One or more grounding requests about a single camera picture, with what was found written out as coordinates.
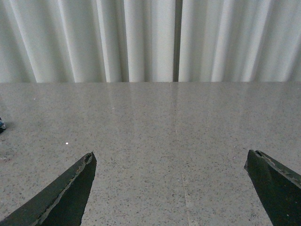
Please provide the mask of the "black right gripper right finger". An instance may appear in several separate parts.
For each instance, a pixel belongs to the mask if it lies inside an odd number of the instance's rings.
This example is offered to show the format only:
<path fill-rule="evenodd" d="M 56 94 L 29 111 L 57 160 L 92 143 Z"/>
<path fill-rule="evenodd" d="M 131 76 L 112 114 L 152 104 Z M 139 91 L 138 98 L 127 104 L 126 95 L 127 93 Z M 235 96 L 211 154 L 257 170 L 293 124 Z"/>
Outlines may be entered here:
<path fill-rule="evenodd" d="M 301 176 L 264 152 L 249 150 L 244 166 L 274 226 L 301 224 Z"/>

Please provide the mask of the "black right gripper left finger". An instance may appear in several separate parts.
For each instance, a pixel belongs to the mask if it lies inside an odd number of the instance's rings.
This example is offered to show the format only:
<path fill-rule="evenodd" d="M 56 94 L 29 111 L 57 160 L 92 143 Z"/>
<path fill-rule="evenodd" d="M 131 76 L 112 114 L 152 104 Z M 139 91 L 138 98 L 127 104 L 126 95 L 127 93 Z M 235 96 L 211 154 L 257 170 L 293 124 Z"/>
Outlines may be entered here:
<path fill-rule="evenodd" d="M 0 221 L 2 226 L 80 226 L 97 160 L 85 154 L 41 192 Z"/>

